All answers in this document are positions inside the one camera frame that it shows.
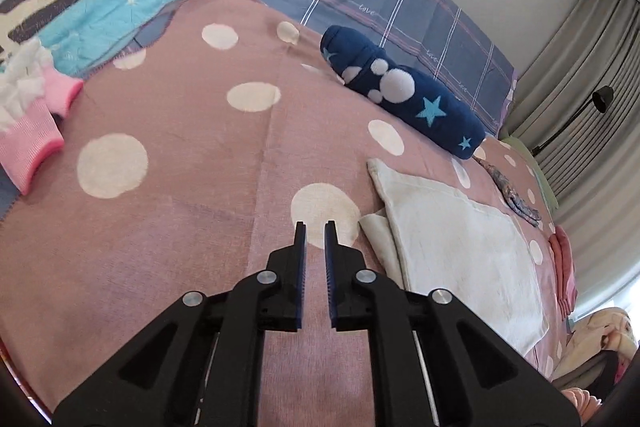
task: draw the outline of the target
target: pink polka dot bedsheet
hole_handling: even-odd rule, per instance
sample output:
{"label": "pink polka dot bedsheet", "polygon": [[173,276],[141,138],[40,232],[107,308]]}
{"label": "pink polka dot bedsheet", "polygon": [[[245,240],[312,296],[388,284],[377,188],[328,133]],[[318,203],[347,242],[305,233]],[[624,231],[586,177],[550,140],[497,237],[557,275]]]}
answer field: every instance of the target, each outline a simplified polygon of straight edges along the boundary
{"label": "pink polka dot bedsheet", "polygon": [[[367,335],[330,328],[322,225],[382,270],[357,226],[382,207],[372,157],[513,214],[473,159],[340,85],[319,41],[255,0],[187,0],[158,42],[87,81],[65,149],[0,225],[0,336],[50,409],[184,292],[262,269],[302,220],[303,330],[267,334],[259,424],[374,424]],[[565,341],[553,224],[514,150],[488,138],[477,154],[543,215],[520,226],[550,325],[527,360],[549,377]]]}

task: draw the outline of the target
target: black lamp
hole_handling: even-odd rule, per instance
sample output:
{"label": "black lamp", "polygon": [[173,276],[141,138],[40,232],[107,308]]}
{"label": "black lamp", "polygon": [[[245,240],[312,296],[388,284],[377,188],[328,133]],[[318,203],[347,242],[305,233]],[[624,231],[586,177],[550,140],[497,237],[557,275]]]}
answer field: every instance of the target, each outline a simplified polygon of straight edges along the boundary
{"label": "black lamp", "polygon": [[611,86],[604,86],[597,91],[593,91],[591,96],[587,98],[587,100],[585,100],[585,102],[582,104],[582,107],[578,109],[576,112],[574,112],[571,118],[567,120],[566,123],[551,138],[549,138],[542,145],[538,145],[537,147],[534,147],[534,149],[531,151],[532,155],[533,156],[538,155],[540,151],[542,151],[547,145],[553,142],[553,140],[555,140],[562,133],[562,131],[564,131],[567,127],[569,127],[571,123],[576,118],[578,118],[578,116],[580,116],[582,112],[585,109],[587,109],[587,107],[589,107],[590,103],[593,103],[593,105],[596,107],[596,109],[600,113],[605,114],[607,112],[607,109],[611,106],[612,101],[613,101],[613,88]]}

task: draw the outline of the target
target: blue star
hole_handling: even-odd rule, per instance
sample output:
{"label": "blue star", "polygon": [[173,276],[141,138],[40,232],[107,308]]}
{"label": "blue star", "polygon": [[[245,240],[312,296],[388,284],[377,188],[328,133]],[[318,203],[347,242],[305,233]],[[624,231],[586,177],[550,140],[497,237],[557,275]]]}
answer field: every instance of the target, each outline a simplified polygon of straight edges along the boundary
{"label": "blue star", "polygon": [[462,143],[459,143],[458,145],[462,147],[462,150],[465,150],[466,148],[471,147],[471,144],[469,143],[470,141],[471,141],[470,138],[463,136]]}
{"label": "blue star", "polygon": [[329,50],[327,48],[322,50],[322,58],[324,58],[324,60],[331,66],[331,57],[333,57],[334,55],[337,55],[337,53],[329,53]]}
{"label": "blue star", "polygon": [[440,97],[437,97],[433,102],[426,98],[422,100],[424,101],[424,110],[415,115],[415,118],[426,118],[429,127],[431,127],[437,116],[447,116],[447,113],[440,108]]}

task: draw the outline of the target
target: light blue fabric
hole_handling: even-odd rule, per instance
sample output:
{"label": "light blue fabric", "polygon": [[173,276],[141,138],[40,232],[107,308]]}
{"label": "light blue fabric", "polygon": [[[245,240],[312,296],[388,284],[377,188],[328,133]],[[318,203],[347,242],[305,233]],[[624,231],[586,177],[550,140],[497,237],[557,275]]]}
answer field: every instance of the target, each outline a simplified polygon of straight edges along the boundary
{"label": "light blue fabric", "polygon": [[113,58],[137,30],[175,0],[79,0],[38,33],[58,71],[79,76]]}

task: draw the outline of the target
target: white towel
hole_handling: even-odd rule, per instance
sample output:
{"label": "white towel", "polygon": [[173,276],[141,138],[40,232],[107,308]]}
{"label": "white towel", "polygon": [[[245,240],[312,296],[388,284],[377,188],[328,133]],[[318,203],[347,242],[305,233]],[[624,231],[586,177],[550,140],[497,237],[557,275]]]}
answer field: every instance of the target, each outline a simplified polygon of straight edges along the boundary
{"label": "white towel", "polygon": [[511,217],[380,160],[369,160],[367,168],[385,202],[388,226],[380,213],[360,224],[389,277],[401,277],[396,283],[424,295],[450,290],[526,354],[548,323],[529,248]]}

